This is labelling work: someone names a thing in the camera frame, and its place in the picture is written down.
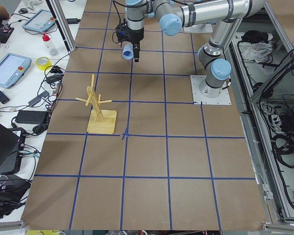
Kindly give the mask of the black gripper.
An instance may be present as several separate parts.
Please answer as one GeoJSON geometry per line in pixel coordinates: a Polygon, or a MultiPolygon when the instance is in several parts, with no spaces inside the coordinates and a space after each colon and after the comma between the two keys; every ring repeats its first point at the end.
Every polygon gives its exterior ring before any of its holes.
{"type": "Polygon", "coordinates": [[[133,44],[134,62],[139,62],[140,41],[144,38],[144,28],[139,30],[130,29],[127,24],[120,23],[116,26],[117,43],[130,42],[133,44]]]}

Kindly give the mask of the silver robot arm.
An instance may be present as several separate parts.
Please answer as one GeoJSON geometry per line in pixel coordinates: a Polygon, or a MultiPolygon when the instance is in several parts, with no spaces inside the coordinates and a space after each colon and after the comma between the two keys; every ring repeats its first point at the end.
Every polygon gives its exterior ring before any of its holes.
{"type": "Polygon", "coordinates": [[[126,0],[125,5],[113,1],[126,9],[125,18],[116,26],[119,43],[130,42],[133,46],[133,58],[139,62],[140,42],[144,38],[145,15],[152,12],[152,0],[126,0]]]}
{"type": "Polygon", "coordinates": [[[239,21],[254,15],[264,5],[263,0],[205,0],[175,7],[169,0],[156,0],[153,11],[168,36],[176,35],[184,27],[216,22],[209,41],[197,53],[207,73],[199,91],[205,97],[215,98],[232,70],[230,63],[221,56],[226,43],[232,39],[239,21]]]}

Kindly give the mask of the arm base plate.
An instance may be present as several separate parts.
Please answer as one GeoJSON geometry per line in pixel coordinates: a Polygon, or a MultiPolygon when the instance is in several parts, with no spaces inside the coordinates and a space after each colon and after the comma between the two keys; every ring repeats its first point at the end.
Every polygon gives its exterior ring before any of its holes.
{"type": "Polygon", "coordinates": [[[197,105],[231,105],[228,89],[224,89],[226,83],[221,88],[211,88],[206,84],[206,75],[190,76],[193,103],[197,105]]]}
{"type": "Polygon", "coordinates": [[[210,23],[202,23],[191,27],[184,27],[184,33],[212,34],[213,28],[210,23]]]}

